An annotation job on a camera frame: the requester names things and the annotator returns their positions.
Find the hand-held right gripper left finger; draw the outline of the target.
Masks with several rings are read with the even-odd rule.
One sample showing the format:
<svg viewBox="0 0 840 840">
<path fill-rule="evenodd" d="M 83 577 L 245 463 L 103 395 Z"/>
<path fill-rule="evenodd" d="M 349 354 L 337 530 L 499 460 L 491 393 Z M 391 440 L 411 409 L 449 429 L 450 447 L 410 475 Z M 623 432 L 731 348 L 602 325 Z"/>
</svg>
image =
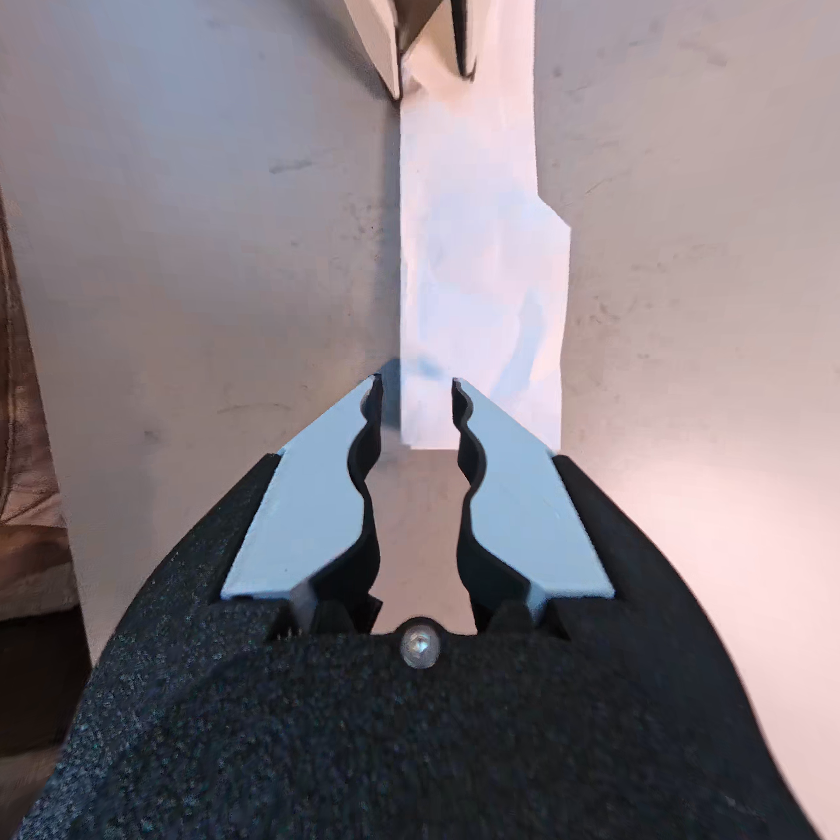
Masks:
<svg viewBox="0 0 840 840">
<path fill-rule="evenodd" d="M 281 601 L 304 634 L 369 634 L 382 609 L 366 480 L 382 452 L 382 376 L 367 377 L 277 452 L 220 599 Z"/>
</svg>

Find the white paper sheet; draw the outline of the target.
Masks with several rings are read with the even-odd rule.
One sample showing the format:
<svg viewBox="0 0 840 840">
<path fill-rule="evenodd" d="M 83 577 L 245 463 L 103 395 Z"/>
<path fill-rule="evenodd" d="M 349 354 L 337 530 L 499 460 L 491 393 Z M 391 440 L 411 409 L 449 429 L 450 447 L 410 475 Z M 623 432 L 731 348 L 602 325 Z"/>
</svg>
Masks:
<svg viewBox="0 0 840 840">
<path fill-rule="evenodd" d="M 457 448 L 454 379 L 561 447 L 571 229 L 538 190 L 535 9 L 488 3 L 471 79 L 451 2 L 405 59 L 399 428 L 411 448 Z"/>
</svg>

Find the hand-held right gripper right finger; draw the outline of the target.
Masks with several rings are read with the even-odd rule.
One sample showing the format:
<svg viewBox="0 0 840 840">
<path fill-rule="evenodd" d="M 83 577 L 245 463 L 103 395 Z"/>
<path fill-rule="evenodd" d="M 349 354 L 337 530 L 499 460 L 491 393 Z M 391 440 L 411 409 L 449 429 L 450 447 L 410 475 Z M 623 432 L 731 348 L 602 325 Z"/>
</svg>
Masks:
<svg viewBox="0 0 840 840">
<path fill-rule="evenodd" d="M 466 379 L 451 387 L 468 482 L 456 565 L 477 633 L 558 625 L 556 601 L 615 599 L 552 450 Z"/>
</svg>

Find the grey desk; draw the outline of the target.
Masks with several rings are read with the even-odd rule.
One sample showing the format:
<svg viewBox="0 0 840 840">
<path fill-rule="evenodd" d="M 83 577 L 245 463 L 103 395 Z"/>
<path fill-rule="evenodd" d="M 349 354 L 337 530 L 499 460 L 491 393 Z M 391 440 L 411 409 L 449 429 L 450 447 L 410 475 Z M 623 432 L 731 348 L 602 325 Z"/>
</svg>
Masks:
<svg viewBox="0 0 840 840">
<path fill-rule="evenodd" d="M 706 609 L 838 838 L 838 2 L 539 2 L 562 449 Z M 2 2 L 2 192 L 91 658 L 372 372 L 400 121 L 342 2 Z"/>
</svg>

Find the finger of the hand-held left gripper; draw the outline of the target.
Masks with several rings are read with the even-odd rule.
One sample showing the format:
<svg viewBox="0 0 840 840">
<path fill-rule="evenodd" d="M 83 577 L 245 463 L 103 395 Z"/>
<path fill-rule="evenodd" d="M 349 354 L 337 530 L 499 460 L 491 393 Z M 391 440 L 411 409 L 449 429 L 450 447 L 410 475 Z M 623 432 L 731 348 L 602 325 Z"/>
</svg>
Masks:
<svg viewBox="0 0 840 840">
<path fill-rule="evenodd" d="M 402 98 L 397 12 L 393 1 L 344 1 L 353 26 L 392 100 Z"/>
<path fill-rule="evenodd" d="M 477 61 L 477 1 L 451 1 L 450 6 L 458 73 L 471 81 Z"/>
</svg>

